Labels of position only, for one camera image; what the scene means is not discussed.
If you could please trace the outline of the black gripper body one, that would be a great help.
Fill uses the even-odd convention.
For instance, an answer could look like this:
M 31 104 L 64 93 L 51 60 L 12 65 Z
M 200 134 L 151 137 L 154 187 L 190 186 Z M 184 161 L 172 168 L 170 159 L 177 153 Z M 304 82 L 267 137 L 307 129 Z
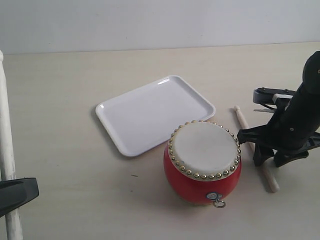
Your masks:
M 275 108 L 265 125 L 241 129 L 239 144 L 254 143 L 285 155 L 294 155 L 319 148 L 320 93 L 312 92 L 302 83 L 292 98 L 276 94 Z

